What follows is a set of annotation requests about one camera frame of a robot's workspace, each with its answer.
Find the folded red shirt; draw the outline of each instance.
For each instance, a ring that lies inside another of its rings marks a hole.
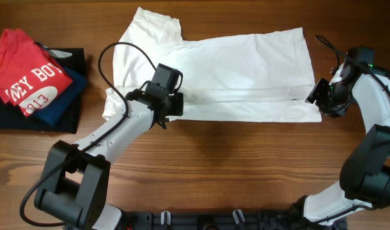
[[[28,116],[48,106],[71,78],[20,29],[5,29],[0,39],[0,97]]]

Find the black cable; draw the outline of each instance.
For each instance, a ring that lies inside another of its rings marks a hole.
[[[325,221],[329,221],[329,220],[332,220],[332,219],[336,219],[336,218],[338,218],[338,217],[340,217],[340,216],[342,216],[342,215],[345,215],[345,214],[347,214],[347,213],[349,213],[349,212],[351,212],[351,211],[355,211],[355,210],[357,210],[357,209],[359,209],[359,208],[362,208],[362,209],[365,209],[365,210],[369,210],[369,211],[375,210],[374,207],[369,207],[369,206],[365,206],[365,205],[362,205],[362,204],[353,205],[353,207],[351,207],[351,208],[349,208],[349,209],[347,209],[347,210],[344,210],[344,211],[342,211],[342,212],[339,212],[339,213],[337,213],[337,214],[335,214],[335,215],[332,215],[332,216],[330,216],[330,217],[326,217],[326,218],[323,218],[323,219],[321,219],[321,220],[314,221],[314,222],[312,222],[312,223],[314,223],[314,224],[319,224],[319,223],[322,223],[322,222],[325,222]]]
[[[321,35],[316,35],[315,36],[316,40],[318,40],[319,42],[321,42],[322,44],[326,45],[328,48],[332,49],[334,51],[334,53],[336,54],[336,59],[337,59],[337,67],[336,68],[333,68],[333,72],[332,74],[336,74],[338,68],[340,67],[340,56],[338,55],[338,52],[336,52],[336,48],[334,47],[334,45],[329,42],[325,37],[321,36]]]
[[[31,219],[29,219],[25,213],[24,213],[24,208],[26,207],[26,203],[27,201],[29,200],[31,194],[33,192],[35,192],[37,190],[37,188],[43,183],[45,182],[48,178],[50,178],[54,173],[56,173],[58,170],[62,169],[62,168],[65,168],[67,166],[69,166],[71,163],[73,163],[76,159],[78,159],[83,153],[87,152],[88,150],[90,150],[92,147],[94,146],[98,146],[99,142],[102,141],[105,137],[107,137],[111,132],[113,132],[114,130],[116,130],[124,121],[125,119],[128,118],[128,115],[129,115],[129,105],[128,105],[128,102],[127,102],[127,99],[125,99],[125,97],[113,86],[113,84],[111,84],[111,82],[108,81],[108,79],[105,77],[105,75],[103,74],[103,71],[101,70],[101,59],[104,55],[104,53],[110,49],[111,47],[115,46],[115,45],[130,45],[134,48],[136,48],[137,50],[139,50],[142,54],[144,54],[144,56],[147,58],[147,60],[150,62],[150,64],[152,65],[152,67],[154,68],[154,70],[156,69],[155,68],[155,65],[152,63],[151,59],[148,57],[148,55],[142,50],[140,49],[138,46],[134,45],[134,44],[131,44],[131,43],[128,43],[128,42],[115,42],[115,43],[112,43],[110,45],[108,45],[100,54],[100,57],[98,58],[98,71],[100,72],[100,75],[101,77],[104,79],[104,81],[117,93],[118,96],[120,96],[120,98],[123,100],[124,102],[124,105],[125,105],[125,113],[123,114],[123,117],[117,122],[117,124],[115,124],[113,127],[111,127],[106,133],[104,133],[103,135],[101,135],[99,138],[97,138],[95,141],[93,141],[89,146],[85,147],[84,149],[78,151],[73,157],[70,157],[68,159],[66,159],[64,162],[58,164],[56,167],[54,167],[52,170],[50,170],[49,172],[47,172],[46,174],[44,174],[29,190],[29,192],[27,192],[27,194],[23,197],[23,200],[20,204],[20,208],[19,208],[19,213],[20,213],[20,217],[22,218],[22,220],[24,220],[26,223],[28,224],[31,224],[32,226],[36,226],[36,227],[58,227],[58,226],[63,226],[65,225],[64,222],[58,222],[58,223],[39,223],[39,222],[35,222]]]
[[[387,96],[390,99],[390,91],[388,90],[388,86],[386,86],[372,71],[370,71],[368,68],[364,67],[362,64],[358,63],[357,61],[354,61],[352,58],[348,57],[342,51],[336,49],[325,37],[323,37],[321,35],[316,35],[315,38],[321,44],[325,45],[327,48],[329,48],[329,49],[333,50],[335,53],[345,57],[347,60],[351,61],[355,66],[358,66],[360,69],[362,69],[366,73],[370,74],[373,77],[373,79],[380,84],[380,86],[382,87],[383,91],[386,92]]]
[[[144,88],[144,86],[146,86],[148,83],[151,83],[151,81],[150,80],[146,80],[144,82],[144,84],[139,88],[139,90],[142,90]]]

